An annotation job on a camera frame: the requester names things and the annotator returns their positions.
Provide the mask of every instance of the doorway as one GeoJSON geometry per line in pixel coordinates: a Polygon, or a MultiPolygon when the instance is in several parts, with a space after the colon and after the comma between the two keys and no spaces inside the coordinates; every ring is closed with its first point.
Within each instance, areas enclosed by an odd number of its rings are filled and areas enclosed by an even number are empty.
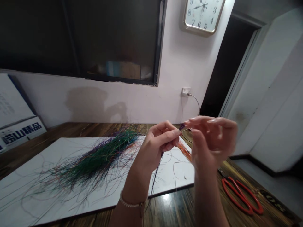
{"type": "Polygon", "coordinates": [[[244,55],[259,27],[231,16],[201,105],[200,114],[218,117],[244,55]]]}

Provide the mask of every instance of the baseboard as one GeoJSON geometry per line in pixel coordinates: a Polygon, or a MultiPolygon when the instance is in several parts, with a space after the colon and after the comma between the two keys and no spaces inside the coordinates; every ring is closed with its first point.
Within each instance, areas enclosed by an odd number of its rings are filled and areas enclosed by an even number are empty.
{"type": "Polygon", "coordinates": [[[268,168],[266,165],[264,165],[262,162],[255,159],[253,156],[251,156],[249,154],[240,154],[240,155],[231,156],[229,158],[231,160],[247,159],[272,177],[281,177],[281,176],[286,176],[286,175],[292,175],[292,173],[289,170],[282,171],[282,172],[274,172],[270,168],[268,168]]]}

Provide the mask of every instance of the pearl bracelet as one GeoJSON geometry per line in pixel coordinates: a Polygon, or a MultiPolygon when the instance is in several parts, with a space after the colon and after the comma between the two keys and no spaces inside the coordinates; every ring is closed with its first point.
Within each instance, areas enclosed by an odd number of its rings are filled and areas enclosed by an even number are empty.
{"type": "Polygon", "coordinates": [[[125,201],[123,200],[123,198],[122,198],[122,191],[123,191],[123,189],[121,190],[121,193],[120,193],[120,202],[121,202],[124,206],[129,207],[129,208],[136,208],[136,207],[142,207],[142,206],[144,205],[145,201],[142,202],[142,203],[139,203],[139,204],[129,204],[129,203],[125,202],[125,201]]]}

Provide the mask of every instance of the box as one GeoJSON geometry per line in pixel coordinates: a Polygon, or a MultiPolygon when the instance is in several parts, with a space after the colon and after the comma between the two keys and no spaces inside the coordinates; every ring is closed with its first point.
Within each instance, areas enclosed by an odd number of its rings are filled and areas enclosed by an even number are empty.
{"type": "Polygon", "coordinates": [[[9,76],[0,73],[0,128],[34,116],[9,76]]]}
{"type": "Polygon", "coordinates": [[[46,129],[39,117],[34,117],[0,130],[0,153],[8,151],[43,133],[46,129]]]}
{"type": "Polygon", "coordinates": [[[106,62],[106,74],[113,77],[140,80],[140,65],[125,61],[106,62]]]}

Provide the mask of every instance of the wall clock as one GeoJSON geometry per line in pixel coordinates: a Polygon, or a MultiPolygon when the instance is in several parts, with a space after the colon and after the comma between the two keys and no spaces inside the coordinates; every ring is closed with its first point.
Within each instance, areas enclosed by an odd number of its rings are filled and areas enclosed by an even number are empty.
{"type": "Polygon", "coordinates": [[[225,0],[187,0],[184,25],[191,32],[212,35],[216,32],[225,0]]]}

